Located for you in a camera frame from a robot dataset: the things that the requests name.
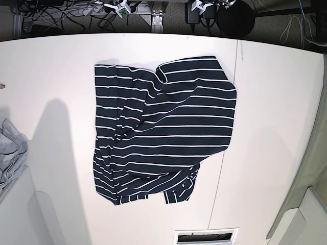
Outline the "white power strip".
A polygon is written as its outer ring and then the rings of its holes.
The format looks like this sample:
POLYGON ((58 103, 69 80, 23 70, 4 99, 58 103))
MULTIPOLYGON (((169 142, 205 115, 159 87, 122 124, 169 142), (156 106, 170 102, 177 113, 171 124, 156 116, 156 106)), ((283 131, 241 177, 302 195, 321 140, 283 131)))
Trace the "white power strip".
POLYGON ((104 13, 104 10, 103 10, 102 6, 97 6, 94 8, 87 7, 85 9, 79 9, 72 13, 77 16, 88 16, 88 15, 92 15, 92 14, 102 14, 102 13, 104 13))

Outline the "aluminium frame post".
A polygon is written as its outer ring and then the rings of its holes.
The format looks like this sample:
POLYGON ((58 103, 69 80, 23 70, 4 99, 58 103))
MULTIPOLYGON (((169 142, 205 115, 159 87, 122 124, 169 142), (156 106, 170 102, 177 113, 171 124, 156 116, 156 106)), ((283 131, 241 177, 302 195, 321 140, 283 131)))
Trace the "aluminium frame post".
POLYGON ((151 11, 151 32, 163 33, 163 20, 168 1, 148 1, 151 11))

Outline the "navy white striped t-shirt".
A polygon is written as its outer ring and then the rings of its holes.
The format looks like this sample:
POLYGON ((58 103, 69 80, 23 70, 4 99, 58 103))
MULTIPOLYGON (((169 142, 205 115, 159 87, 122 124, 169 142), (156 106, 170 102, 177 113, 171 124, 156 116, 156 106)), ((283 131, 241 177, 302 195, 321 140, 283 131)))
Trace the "navy white striped t-shirt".
POLYGON ((95 188, 115 205, 187 201, 200 163, 229 147, 237 90, 214 56, 96 64, 95 90, 95 188))

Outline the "grey cloth pile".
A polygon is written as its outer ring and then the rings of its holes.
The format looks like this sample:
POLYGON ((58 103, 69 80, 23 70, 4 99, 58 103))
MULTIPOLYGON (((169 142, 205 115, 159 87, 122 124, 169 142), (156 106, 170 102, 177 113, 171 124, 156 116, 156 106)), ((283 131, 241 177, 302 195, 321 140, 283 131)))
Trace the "grey cloth pile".
POLYGON ((26 167, 28 142, 9 119, 1 126, 1 195, 26 167))

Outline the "white vent slot frame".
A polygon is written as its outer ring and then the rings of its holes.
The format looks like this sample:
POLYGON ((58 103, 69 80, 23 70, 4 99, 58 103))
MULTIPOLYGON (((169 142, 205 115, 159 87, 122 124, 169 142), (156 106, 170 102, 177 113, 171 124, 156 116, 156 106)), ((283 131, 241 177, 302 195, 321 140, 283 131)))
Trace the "white vent slot frame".
POLYGON ((239 228, 175 231, 174 244, 219 245, 234 244, 239 228))

